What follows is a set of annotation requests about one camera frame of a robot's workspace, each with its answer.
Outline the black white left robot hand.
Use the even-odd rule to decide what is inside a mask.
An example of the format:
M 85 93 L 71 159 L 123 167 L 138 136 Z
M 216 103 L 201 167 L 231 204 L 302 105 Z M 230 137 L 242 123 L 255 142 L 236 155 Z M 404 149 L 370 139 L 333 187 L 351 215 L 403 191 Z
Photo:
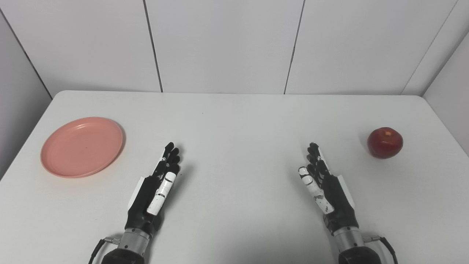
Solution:
M 154 236 L 160 210 L 180 172 L 180 150 L 169 142 L 154 172 L 141 177 L 129 202 L 127 222 L 124 229 L 140 230 Z

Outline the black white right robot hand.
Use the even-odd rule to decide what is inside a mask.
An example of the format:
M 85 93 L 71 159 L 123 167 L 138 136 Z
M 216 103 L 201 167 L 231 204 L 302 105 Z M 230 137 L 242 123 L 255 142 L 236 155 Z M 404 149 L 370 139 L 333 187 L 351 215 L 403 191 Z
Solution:
M 309 163 L 300 167 L 298 173 L 323 212 L 328 231 L 333 234 L 342 228 L 359 228 L 354 203 L 343 177 L 330 172 L 318 144 L 311 142 L 307 152 Z

